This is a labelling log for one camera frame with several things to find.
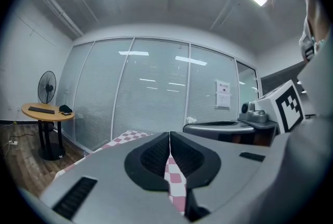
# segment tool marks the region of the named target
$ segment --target keyboard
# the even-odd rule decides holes
[[[54,110],[42,109],[42,108],[33,107],[33,106],[30,106],[28,110],[41,112],[41,113],[54,114]]]

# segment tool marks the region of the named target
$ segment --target white paper notice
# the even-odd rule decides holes
[[[216,92],[230,94],[230,83],[226,83],[223,81],[216,81]]]
[[[230,94],[217,93],[216,94],[216,106],[230,108]]]

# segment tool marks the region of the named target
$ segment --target fan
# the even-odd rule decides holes
[[[45,72],[38,84],[38,97],[43,104],[48,104],[56,92],[56,76],[52,71]]]

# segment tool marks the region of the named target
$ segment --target checkered tablecloth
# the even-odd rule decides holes
[[[143,138],[146,136],[150,136],[152,133],[146,132],[139,132],[133,130],[127,130],[125,133],[120,135],[119,137],[115,138],[111,142],[107,143],[106,145],[102,146],[101,148],[97,149],[95,152],[101,151],[103,149],[116,146],[119,144],[123,144],[129,141],[134,141],[139,138]],[[70,165],[69,167],[57,172],[55,179],[59,176],[65,174],[67,171],[71,170],[75,165],[82,162],[84,159],[89,158],[92,154],[83,157],[79,161],[75,162],[74,164]],[[185,210],[185,198],[186,198],[186,178],[181,173],[179,167],[177,166],[175,160],[173,159],[171,153],[166,162],[165,166],[165,173],[164,179],[169,183],[169,199],[173,203],[173,205],[177,208],[177,210],[184,214]]]

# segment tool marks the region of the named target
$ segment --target electrical outlet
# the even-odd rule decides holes
[[[11,144],[11,145],[18,145],[18,141],[9,141],[9,144]]]

